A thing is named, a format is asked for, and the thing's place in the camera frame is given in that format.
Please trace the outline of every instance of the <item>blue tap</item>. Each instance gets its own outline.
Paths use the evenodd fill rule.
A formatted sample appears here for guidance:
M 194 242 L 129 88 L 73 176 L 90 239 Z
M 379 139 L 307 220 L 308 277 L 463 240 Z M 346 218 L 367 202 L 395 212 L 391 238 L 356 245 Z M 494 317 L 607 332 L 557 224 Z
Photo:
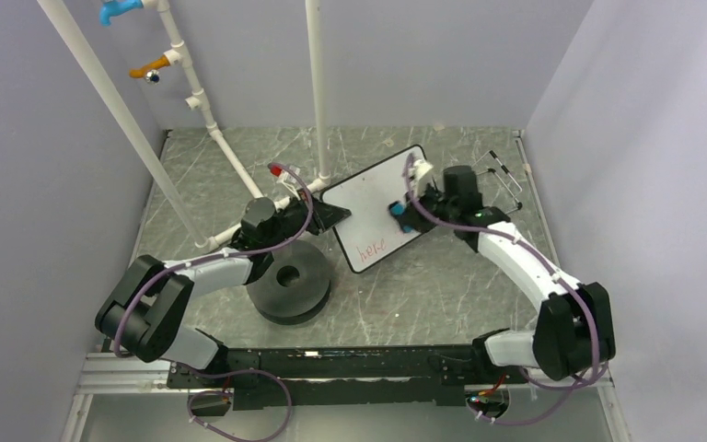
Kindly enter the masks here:
M 101 6 L 101 11 L 99 11 L 99 21 L 101 26 L 110 25 L 110 17 L 119 16 L 120 14 L 125 14 L 132 9 L 142 8 L 142 0 L 124 0 L 118 2 L 116 0 L 111 0 L 109 2 L 104 2 Z

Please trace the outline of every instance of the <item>marble floor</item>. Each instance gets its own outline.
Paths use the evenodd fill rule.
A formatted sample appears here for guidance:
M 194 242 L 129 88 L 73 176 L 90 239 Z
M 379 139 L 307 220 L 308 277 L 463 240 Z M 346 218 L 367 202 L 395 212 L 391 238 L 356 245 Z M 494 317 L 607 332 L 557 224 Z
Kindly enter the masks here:
M 493 149 L 524 188 L 524 208 L 512 214 L 522 233 L 549 254 L 535 195 L 508 127 L 331 127 L 333 179 L 341 180 L 412 144 L 424 147 L 437 170 L 471 164 L 496 166 Z M 231 128 L 224 131 L 265 195 L 282 197 L 266 168 L 270 161 L 295 164 L 310 181 L 317 170 L 312 128 Z M 235 224 L 250 199 L 226 157 L 204 129 L 169 133 L 162 160 L 205 234 Z M 484 202 L 509 208 L 506 191 L 481 175 Z M 536 312 L 496 266 L 474 254 L 450 231 L 436 228 L 361 274 L 352 273 L 331 232 L 311 238 L 334 268 L 330 301 L 313 320 L 281 326 L 265 320 L 244 287 L 219 290 L 191 302 L 184 322 L 230 346 L 294 347 L 469 343 L 503 327 L 533 326 Z M 154 189 L 138 253 L 162 260 L 199 254 L 164 195 Z

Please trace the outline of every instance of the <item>wall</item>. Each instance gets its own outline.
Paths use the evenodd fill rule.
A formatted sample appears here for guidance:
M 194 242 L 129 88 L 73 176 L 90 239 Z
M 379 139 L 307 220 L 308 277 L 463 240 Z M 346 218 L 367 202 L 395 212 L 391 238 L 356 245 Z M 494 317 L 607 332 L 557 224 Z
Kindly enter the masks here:
M 96 19 L 99 0 L 89 0 Z M 524 127 L 591 0 L 325 0 L 329 124 Z M 224 126 L 314 124 L 301 0 L 171 2 Z M 168 39 L 155 11 L 112 20 L 131 66 Z M 202 127 L 179 69 L 139 81 L 162 127 Z
M 37 3 L 0 6 L 0 441 L 60 436 L 149 184 Z
M 707 1 L 596 0 L 527 154 L 562 263 L 611 294 L 633 439 L 707 440 Z

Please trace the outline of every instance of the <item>orange faucet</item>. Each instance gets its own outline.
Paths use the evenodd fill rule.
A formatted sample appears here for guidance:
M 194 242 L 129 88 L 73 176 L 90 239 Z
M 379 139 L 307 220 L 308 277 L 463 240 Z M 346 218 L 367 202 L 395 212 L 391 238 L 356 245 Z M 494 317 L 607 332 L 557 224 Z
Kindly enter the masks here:
M 142 78 L 147 74 L 149 71 L 152 71 L 153 69 L 161 69 L 162 67 L 167 67 L 170 66 L 171 63 L 169 62 L 169 59 L 167 58 L 166 55 L 161 55 L 161 58 L 158 60 L 155 60 L 154 62 L 148 63 L 139 69 L 132 69 L 129 71 L 129 76 L 131 78 Z

